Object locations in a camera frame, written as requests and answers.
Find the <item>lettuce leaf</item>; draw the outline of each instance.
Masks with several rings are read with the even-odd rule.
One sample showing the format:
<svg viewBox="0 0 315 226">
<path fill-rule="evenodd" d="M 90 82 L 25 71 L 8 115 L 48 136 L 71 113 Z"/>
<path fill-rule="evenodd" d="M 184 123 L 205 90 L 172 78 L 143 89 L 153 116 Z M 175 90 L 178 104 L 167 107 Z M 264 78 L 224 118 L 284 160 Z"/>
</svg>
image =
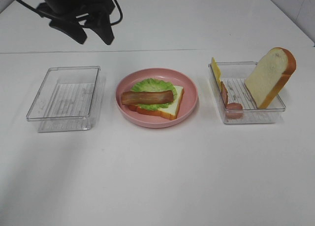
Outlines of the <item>lettuce leaf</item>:
<svg viewBox="0 0 315 226">
<path fill-rule="evenodd" d="M 173 92 L 174 100 L 176 100 L 177 92 L 175 87 L 170 82 L 148 78 L 133 85 L 131 91 L 133 92 L 164 92 L 171 90 Z M 138 104 L 142 109 L 158 110 L 159 108 L 167 108 L 171 103 L 165 104 Z"/>
</svg>

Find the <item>black cable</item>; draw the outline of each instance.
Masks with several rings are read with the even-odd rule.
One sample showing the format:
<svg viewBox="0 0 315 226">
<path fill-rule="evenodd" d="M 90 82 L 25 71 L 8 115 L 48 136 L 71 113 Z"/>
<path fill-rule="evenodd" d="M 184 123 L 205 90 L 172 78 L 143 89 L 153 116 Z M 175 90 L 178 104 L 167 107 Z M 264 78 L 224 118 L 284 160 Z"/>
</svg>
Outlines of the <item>black cable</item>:
<svg viewBox="0 0 315 226">
<path fill-rule="evenodd" d="M 33 8 L 32 6 L 30 6 L 29 4 L 25 3 L 25 2 L 22 1 L 22 0 L 16 0 L 16 1 L 17 1 L 18 3 L 20 3 L 21 5 L 23 5 L 24 7 L 28 8 L 29 10 L 33 11 L 34 13 L 38 14 L 40 17 L 46 17 L 46 18 L 51 19 L 51 20 L 55 20 L 55 21 L 59 21 L 59 22 L 62 22 L 62 23 L 67 23 L 67 24 L 71 24 L 71 25 L 73 25 L 73 26 L 77 26 L 77 27 L 78 27 L 78 25 L 75 24 L 75 23 L 65 21 L 65 20 L 63 20 L 63 19 L 60 19 L 60 18 L 58 18 L 58 17 L 52 15 L 52 14 L 49 14 L 49 13 L 46 13 L 46 12 L 42 12 L 42 11 L 36 9 L 36 8 Z M 114 0 L 114 2 L 115 2 L 116 6 L 117 6 L 117 8 L 118 8 L 118 11 L 119 11 L 119 14 L 120 14 L 120 18 L 119 18 L 118 21 L 111 23 L 111 26 L 120 23 L 120 22 L 122 21 L 122 19 L 123 19 L 123 12 L 122 12 L 122 10 L 121 10 L 121 8 L 120 8 L 120 6 L 119 6 L 117 0 Z M 82 28 L 91 29 L 91 27 L 84 26 L 84 25 L 81 25 L 81 24 L 80 24 L 79 26 L 82 27 Z"/>
<path fill-rule="evenodd" d="M 111 26 L 120 23 L 120 22 L 122 21 L 122 19 L 123 19 L 123 12 L 122 12 L 122 9 L 120 8 L 120 5 L 118 4 L 117 0 L 113 0 L 113 1 L 115 2 L 116 6 L 117 6 L 117 9 L 118 9 L 118 11 L 119 11 L 120 18 L 119 18 L 118 21 L 111 23 L 111 24 L 110 24 Z"/>
</svg>

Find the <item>bacon strip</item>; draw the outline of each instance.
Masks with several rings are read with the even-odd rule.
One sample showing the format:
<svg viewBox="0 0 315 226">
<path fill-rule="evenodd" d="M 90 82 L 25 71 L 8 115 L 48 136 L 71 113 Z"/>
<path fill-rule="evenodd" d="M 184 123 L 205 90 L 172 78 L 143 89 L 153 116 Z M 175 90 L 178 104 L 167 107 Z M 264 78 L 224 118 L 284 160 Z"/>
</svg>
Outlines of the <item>bacon strip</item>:
<svg viewBox="0 0 315 226">
<path fill-rule="evenodd" d="M 173 92 L 124 92 L 122 104 L 165 104 L 174 100 Z"/>
</svg>

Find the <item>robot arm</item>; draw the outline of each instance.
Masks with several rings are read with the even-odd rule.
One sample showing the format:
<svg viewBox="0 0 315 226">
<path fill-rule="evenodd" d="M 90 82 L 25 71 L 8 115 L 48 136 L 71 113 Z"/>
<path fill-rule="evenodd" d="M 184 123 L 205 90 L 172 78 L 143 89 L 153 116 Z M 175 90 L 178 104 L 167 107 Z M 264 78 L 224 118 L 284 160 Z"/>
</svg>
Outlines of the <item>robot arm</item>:
<svg viewBox="0 0 315 226">
<path fill-rule="evenodd" d="M 110 23 L 109 15 L 115 5 L 112 0 L 45 0 L 34 9 L 21 0 L 17 0 L 41 17 L 51 19 L 50 27 L 55 28 L 80 44 L 84 44 L 87 35 L 83 28 L 94 31 L 107 45 L 114 40 L 111 26 L 119 23 L 123 14 L 116 0 L 115 4 L 120 13 L 117 22 Z"/>
</svg>

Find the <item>pink plate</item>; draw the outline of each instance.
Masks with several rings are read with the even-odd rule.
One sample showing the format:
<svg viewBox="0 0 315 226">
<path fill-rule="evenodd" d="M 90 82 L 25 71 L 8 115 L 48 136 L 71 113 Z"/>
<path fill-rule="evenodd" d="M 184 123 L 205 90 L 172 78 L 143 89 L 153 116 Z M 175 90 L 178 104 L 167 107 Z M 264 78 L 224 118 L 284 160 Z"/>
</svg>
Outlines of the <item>pink plate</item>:
<svg viewBox="0 0 315 226">
<path fill-rule="evenodd" d="M 177 119 L 168 120 L 162 117 L 139 114 L 130 111 L 127 106 L 122 105 L 121 94 L 130 91 L 135 83 L 146 78 L 156 78 L 171 82 L 173 85 L 184 87 L 184 94 Z M 180 123 L 192 113 L 198 101 L 198 91 L 194 82 L 180 72 L 166 68 L 148 68 L 128 75 L 119 83 L 116 89 L 116 101 L 123 116 L 132 123 L 147 128 L 165 128 Z"/>
</svg>

